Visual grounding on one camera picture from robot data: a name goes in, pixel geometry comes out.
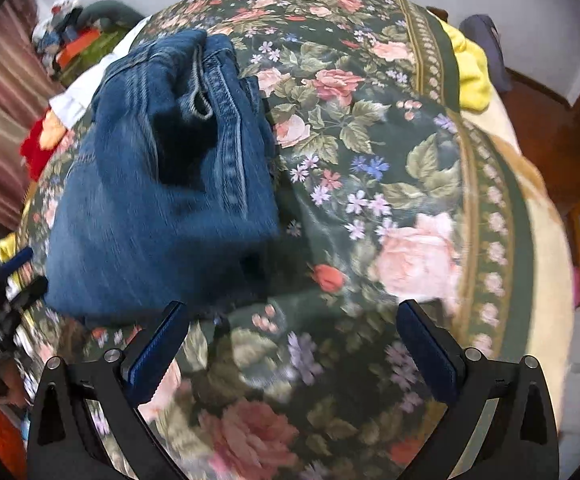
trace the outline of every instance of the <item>blue jeans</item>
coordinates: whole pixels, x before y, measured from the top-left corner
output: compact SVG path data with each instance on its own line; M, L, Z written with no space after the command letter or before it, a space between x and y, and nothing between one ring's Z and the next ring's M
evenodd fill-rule
M186 30L110 65L66 177L46 302L86 323L263 294L275 140L227 36Z

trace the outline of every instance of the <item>floral bedspread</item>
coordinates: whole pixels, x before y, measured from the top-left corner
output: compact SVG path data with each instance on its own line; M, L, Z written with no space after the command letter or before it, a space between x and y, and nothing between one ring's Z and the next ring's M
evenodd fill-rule
M400 300L422 302L463 346L524 352L532 241L515 178L460 118L450 41L407 0L183 0L135 43L185 27L228 34L242 74L259 78L283 234L268 301L231 314L227 336L194 324L141 415L193 479L395 478L443 413L395 332ZM63 141L24 215L26 279L43 272L89 122ZM96 359L137 330L85 333L42 305L25 329L31 392L52 354Z

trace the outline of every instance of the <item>orange object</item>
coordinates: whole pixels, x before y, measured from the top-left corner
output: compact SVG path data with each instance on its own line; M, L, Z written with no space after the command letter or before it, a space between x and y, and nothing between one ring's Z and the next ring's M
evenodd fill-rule
M76 40L68 43L63 50L56 56L56 62L61 69L67 67L68 63L74 59L75 56L83 52L88 46L94 43L101 33L95 28L90 28L87 32L81 34Z
M23 439L8 418L0 410L0 459L12 475L25 480L27 468Z

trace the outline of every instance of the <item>metal screw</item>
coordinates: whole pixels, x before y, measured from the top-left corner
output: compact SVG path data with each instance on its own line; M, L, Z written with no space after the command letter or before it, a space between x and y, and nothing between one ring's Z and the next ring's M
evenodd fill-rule
M531 355L524 357L524 363L528 368L536 368L539 365L539 361L537 361L536 358L532 357Z
M466 348L465 356L470 361L478 361L479 359L481 359L481 352L479 352L476 348Z
M105 356L103 357L107 362L114 363L115 361L119 360L119 357L121 357L121 351L116 348L112 348L111 350L105 352Z
M60 357L54 356L54 357L50 357L48 359L48 362L46 364L46 366L50 369L50 370L55 370L56 368L58 368L58 366L60 365Z

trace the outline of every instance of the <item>yellow towel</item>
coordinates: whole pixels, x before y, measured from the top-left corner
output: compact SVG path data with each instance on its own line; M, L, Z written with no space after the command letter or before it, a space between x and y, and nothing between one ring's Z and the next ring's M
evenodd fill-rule
M459 66L459 105L482 112L490 104L492 84L488 76L488 58L483 49L468 40L460 30L439 20L452 42L454 57Z
M5 238L0 239L0 261L1 263L12 259L16 254L16 234L10 233ZM12 274L12 279L20 287L21 283L18 279L18 272Z

